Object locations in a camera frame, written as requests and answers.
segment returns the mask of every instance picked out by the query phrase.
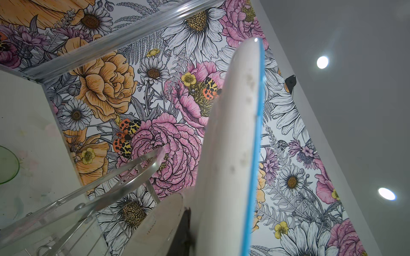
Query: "ceiling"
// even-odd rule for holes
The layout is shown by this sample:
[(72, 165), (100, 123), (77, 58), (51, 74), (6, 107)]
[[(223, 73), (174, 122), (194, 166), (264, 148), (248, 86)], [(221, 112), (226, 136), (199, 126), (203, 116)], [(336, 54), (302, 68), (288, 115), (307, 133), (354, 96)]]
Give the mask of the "ceiling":
[(407, 255), (410, 1), (260, 2), (382, 254)]

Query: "floral wallpaper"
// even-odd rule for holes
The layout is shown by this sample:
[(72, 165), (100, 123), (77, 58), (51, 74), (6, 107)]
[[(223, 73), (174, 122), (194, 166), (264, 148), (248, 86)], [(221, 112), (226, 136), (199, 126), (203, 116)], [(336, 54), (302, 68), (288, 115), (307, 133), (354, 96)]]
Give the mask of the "floral wallpaper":
[[(24, 71), (159, 11), (168, 0), (5, 0), (0, 64)], [(251, 256), (367, 256), (250, 0), (226, 0), (45, 84), (82, 184), (157, 147), (160, 199), (195, 185), (202, 141), (233, 52), (263, 39), (265, 103)], [(107, 192), (119, 175), (90, 190)], [(97, 214), (111, 255), (155, 206), (142, 186)], [(119, 223), (111, 222), (114, 214)]]

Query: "recessed ceiling light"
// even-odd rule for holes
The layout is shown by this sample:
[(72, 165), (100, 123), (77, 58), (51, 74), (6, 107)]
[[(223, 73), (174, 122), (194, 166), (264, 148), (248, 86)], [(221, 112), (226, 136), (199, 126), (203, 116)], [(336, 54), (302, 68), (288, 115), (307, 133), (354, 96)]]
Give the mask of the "recessed ceiling light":
[(320, 58), (317, 59), (317, 66), (319, 68), (325, 68), (327, 67), (329, 64), (329, 59), (326, 56), (322, 56)]
[(379, 188), (379, 194), (387, 200), (396, 200), (396, 195), (387, 188)]

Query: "green glass bowl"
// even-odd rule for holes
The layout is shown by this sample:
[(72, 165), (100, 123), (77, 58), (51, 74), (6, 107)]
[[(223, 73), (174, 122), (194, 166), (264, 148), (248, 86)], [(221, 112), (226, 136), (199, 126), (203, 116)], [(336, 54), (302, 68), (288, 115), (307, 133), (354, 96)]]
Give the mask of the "green glass bowl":
[(0, 146), (0, 184), (12, 180), (20, 170), (20, 162), (9, 149)]

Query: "orange and black butterfly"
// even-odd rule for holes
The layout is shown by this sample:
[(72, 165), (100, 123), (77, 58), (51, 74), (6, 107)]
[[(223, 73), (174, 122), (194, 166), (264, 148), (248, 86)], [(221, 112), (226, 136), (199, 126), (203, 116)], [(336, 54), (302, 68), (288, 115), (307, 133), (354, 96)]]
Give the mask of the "orange and black butterfly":
[(212, 100), (222, 92), (222, 89), (218, 89), (215, 81), (210, 77), (205, 79), (205, 86), (206, 87), (202, 90), (202, 94), (207, 100)]
[(137, 133), (141, 126), (141, 120), (128, 118), (121, 121), (120, 131), (117, 133), (118, 138), (112, 143), (115, 152), (125, 158), (131, 158), (131, 138)]

